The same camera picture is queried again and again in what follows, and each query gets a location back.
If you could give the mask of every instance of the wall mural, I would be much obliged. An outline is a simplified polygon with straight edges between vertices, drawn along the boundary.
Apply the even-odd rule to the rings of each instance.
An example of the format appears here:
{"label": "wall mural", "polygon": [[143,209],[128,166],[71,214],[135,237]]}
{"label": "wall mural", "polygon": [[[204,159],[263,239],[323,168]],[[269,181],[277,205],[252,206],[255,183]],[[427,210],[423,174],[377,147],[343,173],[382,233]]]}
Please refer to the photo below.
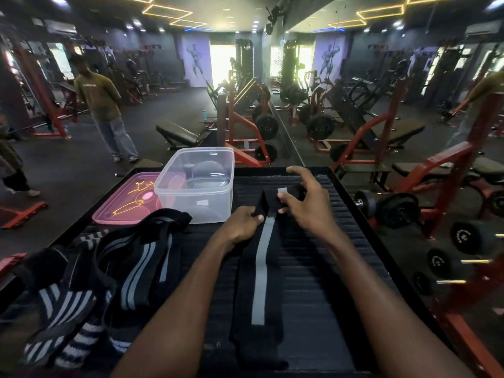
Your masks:
{"label": "wall mural", "polygon": [[191,87],[205,87],[207,81],[213,84],[209,35],[186,33],[182,36],[178,49]]}
{"label": "wall mural", "polygon": [[332,82],[341,78],[341,61],[346,57],[348,43],[343,34],[320,34],[315,40],[312,70],[318,71],[318,76]]}

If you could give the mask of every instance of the hand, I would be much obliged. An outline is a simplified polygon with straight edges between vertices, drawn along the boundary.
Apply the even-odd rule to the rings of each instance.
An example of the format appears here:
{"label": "hand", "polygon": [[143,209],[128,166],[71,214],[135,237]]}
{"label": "hand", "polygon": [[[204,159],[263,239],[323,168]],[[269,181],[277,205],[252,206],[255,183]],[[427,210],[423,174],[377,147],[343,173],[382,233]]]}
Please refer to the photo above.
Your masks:
{"label": "hand", "polygon": [[255,207],[239,207],[212,236],[212,240],[224,243],[229,252],[239,242],[250,239],[264,221],[263,215],[253,217]]}
{"label": "hand", "polygon": [[301,228],[324,242],[331,242],[335,235],[341,236],[343,232],[334,221],[329,192],[306,168],[292,166],[287,168],[287,172],[301,175],[307,193],[304,201],[300,202],[289,193],[279,192],[278,198],[289,207],[279,209],[278,213],[290,212]]}

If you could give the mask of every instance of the ceiling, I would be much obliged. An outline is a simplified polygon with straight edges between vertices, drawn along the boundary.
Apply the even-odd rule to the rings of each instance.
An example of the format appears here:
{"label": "ceiling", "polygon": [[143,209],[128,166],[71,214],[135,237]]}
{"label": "ceiling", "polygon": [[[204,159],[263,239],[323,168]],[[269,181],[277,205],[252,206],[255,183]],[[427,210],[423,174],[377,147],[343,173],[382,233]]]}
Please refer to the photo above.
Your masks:
{"label": "ceiling", "polygon": [[[36,11],[49,13],[48,8],[58,9],[50,0],[18,1],[29,4]],[[220,32],[249,32],[252,31],[256,20],[259,21],[259,30],[264,28],[268,23],[266,7],[271,10],[279,0],[151,0],[150,3],[150,0],[66,1],[70,5],[67,14],[70,12],[98,24],[111,24],[124,28],[126,23],[131,24],[136,18],[142,22],[146,30],[159,27],[167,30],[188,29],[200,25],[202,28]],[[166,17],[142,14],[147,8],[149,10],[146,13]],[[65,20],[71,22],[71,16],[66,17]]]}
{"label": "ceiling", "polygon": [[[389,27],[397,20],[401,20],[406,28],[413,28],[427,24],[434,5],[436,7],[432,18],[432,25],[447,23],[460,18],[467,18],[468,24],[473,23],[472,21],[478,19],[478,17],[481,17],[481,19],[497,19],[495,16],[492,17],[492,15],[483,12],[491,0],[442,0],[438,2],[410,3],[408,5],[406,5],[406,1],[334,0],[301,21],[291,31],[311,33],[319,29],[330,29],[329,24],[333,24],[335,27],[345,27],[346,29],[371,27],[374,30]],[[359,11],[368,11],[388,6],[394,7],[372,12],[361,12],[360,15],[357,14]],[[391,14],[391,16],[369,18],[383,14]]]}

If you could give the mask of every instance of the adjustable bench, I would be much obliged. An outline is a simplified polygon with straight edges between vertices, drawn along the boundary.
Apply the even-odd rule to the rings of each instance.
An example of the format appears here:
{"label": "adjustable bench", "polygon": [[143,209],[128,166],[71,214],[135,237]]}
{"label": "adjustable bench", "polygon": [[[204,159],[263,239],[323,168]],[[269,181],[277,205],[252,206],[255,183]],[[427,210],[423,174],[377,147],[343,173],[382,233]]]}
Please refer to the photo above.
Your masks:
{"label": "adjustable bench", "polygon": [[[420,163],[394,163],[392,168],[403,177],[407,177],[413,169]],[[444,179],[450,175],[450,168],[436,167],[423,178],[422,182],[428,180]],[[479,157],[476,158],[471,171],[467,174],[465,181],[470,182],[479,178],[485,179],[492,185],[504,185],[504,164],[494,160]]]}
{"label": "adjustable bench", "polygon": [[[327,99],[331,103],[331,109],[337,111],[343,122],[353,134],[366,124],[366,119],[351,102],[350,97],[345,90],[343,90],[341,82],[337,82],[331,88]],[[379,142],[377,139],[381,138],[384,124],[384,122],[379,123],[364,134],[361,143],[365,148],[374,150],[376,144]],[[387,144],[395,145],[396,148],[402,148],[408,139],[421,133],[424,129],[425,123],[416,118],[395,121]]]}
{"label": "adjustable bench", "polygon": [[199,135],[192,133],[189,130],[179,126],[173,122],[163,122],[156,125],[156,131],[160,133],[166,141],[170,144],[170,150],[176,151],[185,147],[197,147],[201,145],[206,139],[205,146],[215,146],[211,143],[214,135],[210,135],[213,131],[205,128]]}

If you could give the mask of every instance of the pink plastic container lid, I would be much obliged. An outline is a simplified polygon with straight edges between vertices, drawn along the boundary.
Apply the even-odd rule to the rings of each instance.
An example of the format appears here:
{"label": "pink plastic container lid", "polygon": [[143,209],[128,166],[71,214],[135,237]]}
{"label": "pink plastic container lid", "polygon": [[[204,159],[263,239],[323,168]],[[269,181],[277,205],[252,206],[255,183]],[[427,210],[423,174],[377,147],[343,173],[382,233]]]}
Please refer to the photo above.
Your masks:
{"label": "pink plastic container lid", "polygon": [[[186,175],[173,174],[182,177],[175,178],[182,188]],[[154,182],[158,176],[159,172],[140,172],[133,175],[93,214],[93,220],[98,224],[132,225],[163,208],[154,193]]]}

